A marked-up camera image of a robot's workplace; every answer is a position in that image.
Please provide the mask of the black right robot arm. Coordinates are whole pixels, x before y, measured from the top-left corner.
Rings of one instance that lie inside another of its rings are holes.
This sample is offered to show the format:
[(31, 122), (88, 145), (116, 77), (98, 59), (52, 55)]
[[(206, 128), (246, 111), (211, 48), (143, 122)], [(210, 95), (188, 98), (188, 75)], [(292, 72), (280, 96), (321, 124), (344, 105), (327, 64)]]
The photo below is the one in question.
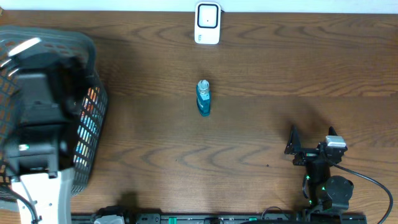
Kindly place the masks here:
[(293, 165), (305, 167), (303, 194), (311, 201), (308, 214), (339, 214), (349, 208), (354, 188), (352, 181), (340, 175), (332, 176), (330, 172), (347, 150), (345, 140), (333, 127), (329, 127), (328, 135), (317, 147), (306, 148), (302, 147), (299, 133), (292, 126), (284, 153), (294, 156)]

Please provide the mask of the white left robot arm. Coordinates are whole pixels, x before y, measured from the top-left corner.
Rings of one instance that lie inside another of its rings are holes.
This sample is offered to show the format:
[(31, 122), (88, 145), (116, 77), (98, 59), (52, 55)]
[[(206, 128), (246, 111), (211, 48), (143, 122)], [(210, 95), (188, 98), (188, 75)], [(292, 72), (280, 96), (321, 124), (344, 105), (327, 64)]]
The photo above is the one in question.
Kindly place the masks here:
[(14, 129), (3, 146), (22, 223), (70, 223), (78, 142), (73, 74), (65, 68), (17, 73)]

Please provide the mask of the teal liquid bottle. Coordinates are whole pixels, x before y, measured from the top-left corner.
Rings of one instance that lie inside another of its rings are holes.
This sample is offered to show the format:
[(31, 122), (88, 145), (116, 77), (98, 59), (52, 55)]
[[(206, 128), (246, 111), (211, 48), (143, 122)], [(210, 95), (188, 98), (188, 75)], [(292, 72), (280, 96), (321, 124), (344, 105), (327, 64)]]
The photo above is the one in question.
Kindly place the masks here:
[(210, 115), (211, 91), (210, 84), (207, 80), (200, 80), (196, 87), (197, 106), (202, 116)]

